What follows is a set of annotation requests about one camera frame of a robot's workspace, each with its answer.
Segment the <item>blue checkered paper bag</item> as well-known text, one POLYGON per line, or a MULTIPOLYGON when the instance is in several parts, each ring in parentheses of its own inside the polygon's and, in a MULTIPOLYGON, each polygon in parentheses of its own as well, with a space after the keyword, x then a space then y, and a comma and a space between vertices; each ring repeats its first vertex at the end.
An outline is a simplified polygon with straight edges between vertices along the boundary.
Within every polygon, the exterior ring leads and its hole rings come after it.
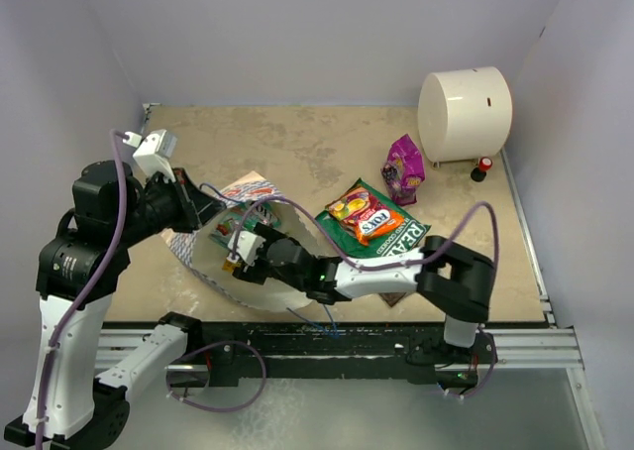
MULTIPOLYGON (((280 191, 276 186, 259 173, 251 171, 222 190, 215 189, 209 183, 204 183, 201 187, 206 192, 214 192, 227 205, 227 210, 203 229, 191 234, 171 231, 161 234, 180 262, 203 283, 245 307, 273 313, 289 311, 297 314, 299 309, 308 306, 311 300, 304 293, 281 281, 268 279, 264 285, 257 285, 234 279, 232 274, 222 270, 229 249, 208 238, 208 234, 216 228, 231 207, 243 203, 250 206, 262 197, 279 195, 280 191)), ((271 206, 281 221, 273 229, 298 240, 311 254, 319 253, 316 238, 302 223, 293 206, 273 201, 265 204, 271 206)))

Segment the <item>colourful candy bag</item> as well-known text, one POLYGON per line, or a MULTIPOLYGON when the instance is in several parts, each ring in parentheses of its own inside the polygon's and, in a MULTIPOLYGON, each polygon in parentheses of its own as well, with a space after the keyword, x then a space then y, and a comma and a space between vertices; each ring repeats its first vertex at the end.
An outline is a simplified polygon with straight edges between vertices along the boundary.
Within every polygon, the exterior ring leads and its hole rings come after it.
POLYGON ((405 222, 401 213, 385 205, 364 186, 351 188, 325 210, 364 246, 394 232, 405 222))

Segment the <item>brown chocolate snack bag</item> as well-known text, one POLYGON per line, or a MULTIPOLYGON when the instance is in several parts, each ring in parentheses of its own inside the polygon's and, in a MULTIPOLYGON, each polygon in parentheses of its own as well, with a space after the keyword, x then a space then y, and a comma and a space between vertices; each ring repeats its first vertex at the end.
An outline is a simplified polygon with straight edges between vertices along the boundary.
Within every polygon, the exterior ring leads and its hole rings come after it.
POLYGON ((405 296, 405 293, 382 293, 380 295, 381 299, 390 307, 395 306, 405 296))

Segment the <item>purple snack bag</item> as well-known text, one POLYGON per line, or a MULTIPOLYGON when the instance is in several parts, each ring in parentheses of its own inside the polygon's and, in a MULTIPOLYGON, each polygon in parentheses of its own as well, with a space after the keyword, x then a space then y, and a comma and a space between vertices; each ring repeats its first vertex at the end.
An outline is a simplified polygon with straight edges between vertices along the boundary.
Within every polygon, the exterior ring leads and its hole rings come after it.
POLYGON ((416 193, 425 180, 422 154, 409 135, 395 141, 380 170, 391 200, 399 206, 417 201, 416 193))

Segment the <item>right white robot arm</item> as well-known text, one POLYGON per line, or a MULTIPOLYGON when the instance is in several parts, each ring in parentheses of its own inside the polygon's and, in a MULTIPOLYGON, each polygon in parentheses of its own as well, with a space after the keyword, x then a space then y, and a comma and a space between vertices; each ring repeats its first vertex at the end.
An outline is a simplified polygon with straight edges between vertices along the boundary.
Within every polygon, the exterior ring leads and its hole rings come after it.
POLYGON ((265 284, 280 281, 321 304, 332 305, 371 294, 417 293, 445 314, 442 354, 462 362, 476 349, 476 334, 488 320, 495 262, 441 236, 422 247, 371 259, 317 257, 299 242, 273 232, 235 232, 227 260, 232 276, 265 284))

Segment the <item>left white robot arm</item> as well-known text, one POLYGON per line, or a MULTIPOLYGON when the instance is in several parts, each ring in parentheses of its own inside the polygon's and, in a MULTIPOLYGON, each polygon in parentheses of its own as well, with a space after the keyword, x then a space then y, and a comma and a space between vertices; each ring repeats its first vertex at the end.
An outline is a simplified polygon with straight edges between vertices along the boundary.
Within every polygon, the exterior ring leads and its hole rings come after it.
POLYGON ((24 448, 106 449, 155 374, 204 349, 202 323, 170 312, 150 337, 111 370, 95 375, 105 314, 129 250, 165 229, 191 233, 225 211, 182 168, 146 182, 116 161, 86 167, 72 186, 73 206, 39 254, 41 344, 27 410, 5 426, 6 441, 24 448))

